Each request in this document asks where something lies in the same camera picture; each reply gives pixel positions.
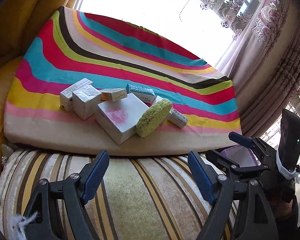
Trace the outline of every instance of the white thread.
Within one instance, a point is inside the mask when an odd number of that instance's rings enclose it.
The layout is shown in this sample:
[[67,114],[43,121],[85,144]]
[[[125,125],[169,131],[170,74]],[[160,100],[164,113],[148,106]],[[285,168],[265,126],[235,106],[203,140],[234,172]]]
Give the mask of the white thread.
[[284,176],[286,179],[293,179],[295,178],[296,182],[300,184],[299,173],[294,169],[293,172],[288,171],[285,167],[282,166],[282,163],[279,158],[279,150],[277,150],[277,166],[279,172]]
[[25,227],[33,222],[38,216],[38,212],[33,213],[29,218],[15,215],[10,218],[8,227],[9,239],[10,240],[26,240]]

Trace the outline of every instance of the sponge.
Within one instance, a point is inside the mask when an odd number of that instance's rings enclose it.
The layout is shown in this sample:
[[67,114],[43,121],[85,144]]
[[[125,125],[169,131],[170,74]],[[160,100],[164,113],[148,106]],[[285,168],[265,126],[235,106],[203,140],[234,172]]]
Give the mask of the sponge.
[[137,123],[137,134],[146,137],[152,133],[166,118],[172,108],[172,103],[164,98],[146,110]]

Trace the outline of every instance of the cardboard box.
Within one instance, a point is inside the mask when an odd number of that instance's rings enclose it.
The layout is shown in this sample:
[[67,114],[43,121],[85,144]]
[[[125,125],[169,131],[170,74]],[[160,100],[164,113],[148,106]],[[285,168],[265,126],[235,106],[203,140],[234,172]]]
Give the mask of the cardboard box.
[[[155,99],[155,101],[153,102],[153,104],[161,101],[162,99],[163,99],[162,97],[157,96],[156,99]],[[168,120],[168,118],[172,115],[172,110],[173,110],[173,107],[171,108],[171,110],[168,113],[168,115],[166,116],[166,118],[160,123],[160,125],[163,125]]]
[[134,94],[119,101],[105,101],[97,105],[95,117],[101,127],[121,144],[136,133],[136,125],[149,107]]
[[101,100],[114,102],[127,97],[125,88],[102,89],[99,91],[102,93]]
[[101,93],[92,85],[84,86],[72,92],[72,109],[82,120],[86,120],[94,114],[100,99]]
[[188,118],[179,113],[176,109],[172,110],[172,114],[169,116],[168,120],[179,128],[185,127],[188,122]]
[[66,112],[72,109],[72,92],[86,85],[93,85],[93,82],[87,78],[84,78],[77,83],[71,85],[65,90],[60,92],[60,107]]
[[127,93],[133,93],[137,98],[139,98],[144,103],[152,104],[156,99],[153,89],[150,88],[144,88],[144,87],[128,84],[126,90]]

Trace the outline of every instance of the white elastic band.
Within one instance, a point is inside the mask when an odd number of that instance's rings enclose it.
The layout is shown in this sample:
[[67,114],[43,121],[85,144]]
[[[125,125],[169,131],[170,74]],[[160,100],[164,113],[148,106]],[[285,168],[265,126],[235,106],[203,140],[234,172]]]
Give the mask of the white elastic band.
[[282,166],[282,163],[279,158],[279,150],[277,150],[277,166],[279,172],[286,178],[286,179],[293,179],[295,178],[297,183],[300,183],[299,173],[294,169],[293,172],[288,171],[285,167]]

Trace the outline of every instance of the colorful striped fabric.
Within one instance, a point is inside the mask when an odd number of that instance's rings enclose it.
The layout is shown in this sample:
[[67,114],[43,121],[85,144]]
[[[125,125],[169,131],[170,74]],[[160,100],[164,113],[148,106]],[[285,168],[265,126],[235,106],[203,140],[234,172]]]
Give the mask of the colorful striped fabric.
[[[128,83],[152,88],[188,124],[179,129],[166,122],[148,137],[134,135],[119,147],[94,117],[82,121],[60,109],[59,93],[82,78],[98,89]],[[203,59],[138,26],[60,7],[16,73],[4,131],[13,142],[68,152],[164,155],[229,146],[227,134],[241,129],[232,82]]]
[[[63,180],[91,161],[90,156],[14,152],[0,177],[0,230],[5,237],[11,237],[10,217],[23,214],[40,179]],[[64,201],[58,205],[68,239],[74,239]],[[195,240],[211,210],[193,181],[186,156],[110,158],[85,208],[101,240]],[[230,239],[236,214],[233,203],[222,240]]]

